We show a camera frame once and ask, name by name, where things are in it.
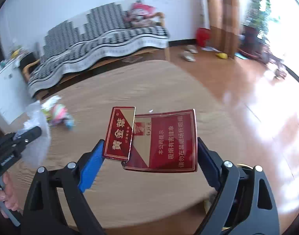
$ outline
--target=curtain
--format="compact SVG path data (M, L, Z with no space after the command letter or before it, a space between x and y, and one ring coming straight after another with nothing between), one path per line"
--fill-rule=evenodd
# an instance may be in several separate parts
M207 1L211 46L233 58L239 44L239 0Z

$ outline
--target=plastic bag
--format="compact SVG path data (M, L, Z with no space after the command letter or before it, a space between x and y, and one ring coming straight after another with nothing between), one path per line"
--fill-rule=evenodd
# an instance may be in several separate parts
M49 150L51 142L49 126L46 117L41 110L39 101L28 105L26 107L26 114L30 119L24 122L23 129L16 132L14 139L35 126L41 128L41 136L27 144L25 150L22 152L22 160L33 168L37 168L42 164Z

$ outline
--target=black clamp jaw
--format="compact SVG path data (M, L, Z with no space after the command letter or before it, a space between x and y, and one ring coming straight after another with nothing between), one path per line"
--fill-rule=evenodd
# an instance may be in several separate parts
M18 136L15 140L13 139L15 132L8 133L0 138L0 177L21 159L21 153L26 145L40 137L41 134L42 130L36 126Z
M25 139L30 141L37 134L35 131L30 136L22 135L23 140L11 145L4 139L0 144L4 152L0 153L0 176L20 158L27 143ZM104 140L100 140L92 152L83 154L77 163L71 162L63 169L38 168L25 201L20 234L105 234L83 196L103 163L103 145ZM279 235L277 208L262 167L252 169L223 161L216 152L208 150L200 138L198 163L217 196L195 235ZM78 231L67 225L58 187L64 189Z
M222 161L201 138L198 162L217 196L195 235L279 235L276 203L261 166L251 169Z

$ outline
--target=metal screw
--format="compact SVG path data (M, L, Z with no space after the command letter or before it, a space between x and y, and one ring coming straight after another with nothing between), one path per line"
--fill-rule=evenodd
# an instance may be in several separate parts
M76 163L75 163L75 162L70 162L70 163L68 163L68 165L67 165L67 167L68 167L69 169L74 169L75 166L76 166Z
M255 166L255 169L256 169L258 172L262 172L262 171L263 171L262 166L259 166L259 165L256 165L256 166Z
M225 161L224 165L228 168L231 168L233 166L232 162L230 162L230 161Z
M45 168L44 167L39 167L38 169L37 169L37 172L38 173L43 173L45 171Z

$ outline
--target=slipper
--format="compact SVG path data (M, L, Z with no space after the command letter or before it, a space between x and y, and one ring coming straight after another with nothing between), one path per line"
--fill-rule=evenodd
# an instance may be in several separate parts
M198 51L197 51L197 49L196 49L196 47L194 45L187 45L186 49L188 51L190 51L192 54L197 54L198 53Z
M183 59L185 59L188 62L195 62L195 58L194 58L193 54L188 51L183 51L181 56Z

